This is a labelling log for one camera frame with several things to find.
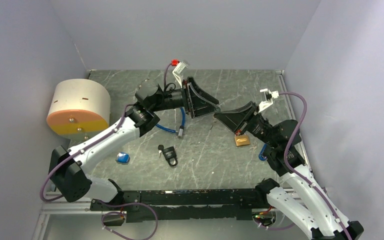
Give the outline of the small silver key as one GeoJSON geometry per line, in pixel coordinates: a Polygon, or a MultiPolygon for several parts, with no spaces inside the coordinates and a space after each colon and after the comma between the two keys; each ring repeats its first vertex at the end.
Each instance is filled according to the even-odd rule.
{"type": "Polygon", "coordinates": [[[216,122],[217,122],[217,119],[214,118],[214,119],[212,120],[212,123],[211,123],[211,127],[210,127],[211,129],[214,127],[214,124],[215,124],[216,122]]]}

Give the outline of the blue cable lock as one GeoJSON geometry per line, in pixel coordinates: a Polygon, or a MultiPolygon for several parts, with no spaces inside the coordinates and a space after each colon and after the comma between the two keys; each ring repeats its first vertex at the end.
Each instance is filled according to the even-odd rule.
{"type": "Polygon", "coordinates": [[[174,114],[174,122],[170,126],[157,124],[156,127],[166,133],[176,135],[178,138],[182,138],[185,135],[186,127],[186,111],[184,107],[176,109],[174,114]]]}

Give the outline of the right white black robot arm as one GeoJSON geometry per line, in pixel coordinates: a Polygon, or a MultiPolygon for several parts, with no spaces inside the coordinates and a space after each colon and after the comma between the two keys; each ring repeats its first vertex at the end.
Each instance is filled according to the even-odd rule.
{"type": "Polygon", "coordinates": [[[310,240],[357,240],[364,232],[359,221],[351,221],[329,199],[314,178],[305,159],[295,145],[302,140],[299,135],[301,121],[284,120],[271,124],[262,115],[274,103],[249,102],[245,106],[216,112],[214,117],[236,136],[250,133],[265,143],[262,155],[280,179],[289,184],[302,200],[291,199],[279,183],[269,178],[255,188],[258,206],[274,207],[300,228],[310,240]]]}

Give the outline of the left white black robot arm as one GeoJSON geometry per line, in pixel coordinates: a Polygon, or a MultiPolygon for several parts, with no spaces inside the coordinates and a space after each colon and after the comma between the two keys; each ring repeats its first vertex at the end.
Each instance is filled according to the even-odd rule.
{"type": "Polygon", "coordinates": [[[140,82],[136,102],[127,104],[121,118],[89,140],[69,149],[58,146],[51,153],[47,180],[52,181],[60,197],[69,203],[82,197],[103,201],[110,210],[123,203],[121,188],[111,179],[88,173],[111,152],[151,131],[160,118],[158,111],[183,108],[191,118],[218,112],[219,101],[202,90],[193,77],[181,80],[180,88],[161,88],[155,80],[140,82]]]}

